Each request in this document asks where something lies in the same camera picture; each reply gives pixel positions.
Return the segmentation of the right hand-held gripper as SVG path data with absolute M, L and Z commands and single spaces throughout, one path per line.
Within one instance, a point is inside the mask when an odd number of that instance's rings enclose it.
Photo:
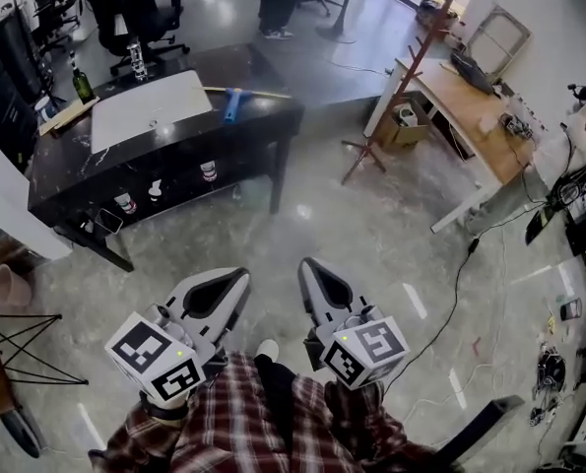
M 361 292 L 338 267 L 305 257 L 297 269 L 305 311 L 315 324 L 304 341 L 312 367 L 356 390 L 388 375 L 410 353 L 395 319 L 363 307 Z M 338 321 L 328 316 L 348 316 Z

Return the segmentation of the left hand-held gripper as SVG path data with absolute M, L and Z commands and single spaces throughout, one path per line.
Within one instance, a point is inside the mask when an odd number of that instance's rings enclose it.
M 178 405 L 227 365 L 222 338 L 243 312 L 249 291 L 243 267 L 192 275 L 155 308 L 153 321 L 132 313 L 105 350 L 155 405 Z

